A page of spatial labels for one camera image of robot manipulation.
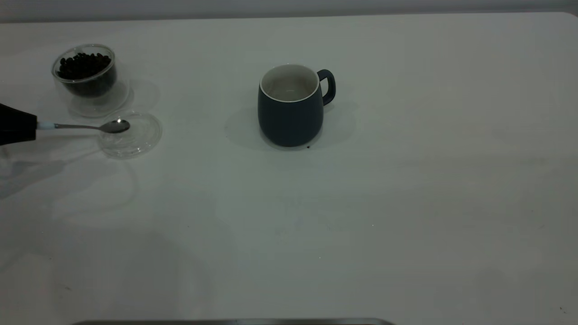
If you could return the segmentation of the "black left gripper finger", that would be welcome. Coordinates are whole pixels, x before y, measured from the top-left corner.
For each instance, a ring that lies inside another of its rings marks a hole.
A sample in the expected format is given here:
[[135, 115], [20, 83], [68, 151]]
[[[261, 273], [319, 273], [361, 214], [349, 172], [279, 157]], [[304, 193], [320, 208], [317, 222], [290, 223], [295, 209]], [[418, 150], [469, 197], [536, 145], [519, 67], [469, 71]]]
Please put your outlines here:
[[0, 145], [35, 141], [37, 139], [37, 124], [27, 124], [19, 128], [0, 128]]
[[1, 126], [36, 126], [37, 116], [0, 104]]

